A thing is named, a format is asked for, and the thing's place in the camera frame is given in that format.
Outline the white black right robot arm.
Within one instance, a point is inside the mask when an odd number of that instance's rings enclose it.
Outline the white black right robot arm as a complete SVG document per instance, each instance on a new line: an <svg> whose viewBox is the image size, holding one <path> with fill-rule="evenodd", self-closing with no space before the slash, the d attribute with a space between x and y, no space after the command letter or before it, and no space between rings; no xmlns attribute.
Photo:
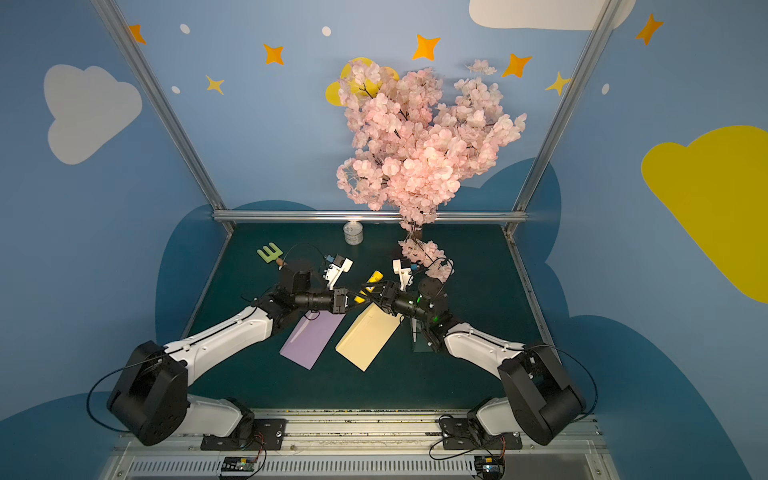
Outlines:
<svg viewBox="0 0 768 480"><path fill-rule="evenodd" d="M416 293L390 281L371 283L364 291L385 312L416 320L433 351L465 360L501 381L505 396L468 414L475 438L523 433L546 446L587 412L556 347L506 341L474 328L450 311L439 281L423 280Z"/></svg>

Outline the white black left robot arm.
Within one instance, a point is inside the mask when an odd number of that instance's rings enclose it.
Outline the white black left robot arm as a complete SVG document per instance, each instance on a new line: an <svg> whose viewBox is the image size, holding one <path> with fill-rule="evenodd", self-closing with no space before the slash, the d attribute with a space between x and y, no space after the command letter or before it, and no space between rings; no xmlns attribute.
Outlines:
<svg viewBox="0 0 768 480"><path fill-rule="evenodd" d="M153 341L139 345L117 372L107 410L145 446L187 434L201 435L226 450L249 448L256 437L252 411L235 399L191 395L189 387L308 312L345 313L349 293L336 283L352 265L351 259L336 256L323 276L326 287L314 289L307 262L282 262L278 283L233 317L164 346Z"/></svg>

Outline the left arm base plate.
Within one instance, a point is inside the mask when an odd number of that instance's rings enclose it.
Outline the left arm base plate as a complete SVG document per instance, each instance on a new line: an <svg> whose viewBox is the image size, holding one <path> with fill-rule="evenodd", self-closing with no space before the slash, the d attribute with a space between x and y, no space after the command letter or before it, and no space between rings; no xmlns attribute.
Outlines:
<svg viewBox="0 0 768 480"><path fill-rule="evenodd" d="M203 451L277 451L282 448L287 420L245 418L226 437L204 435Z"/></svg>

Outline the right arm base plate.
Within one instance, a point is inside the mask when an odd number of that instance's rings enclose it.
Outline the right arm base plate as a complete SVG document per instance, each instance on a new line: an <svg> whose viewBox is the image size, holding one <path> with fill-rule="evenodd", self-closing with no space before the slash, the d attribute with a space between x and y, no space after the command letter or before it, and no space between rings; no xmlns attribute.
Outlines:
<svg viewBox="0 0 768 480"><path fill-rule="evenodd" d="M523 447L518 432L491 435L480 424L468 418L443 415L437 419L442 437L442 448L448 451L474 449L521 450Z"/></svg>

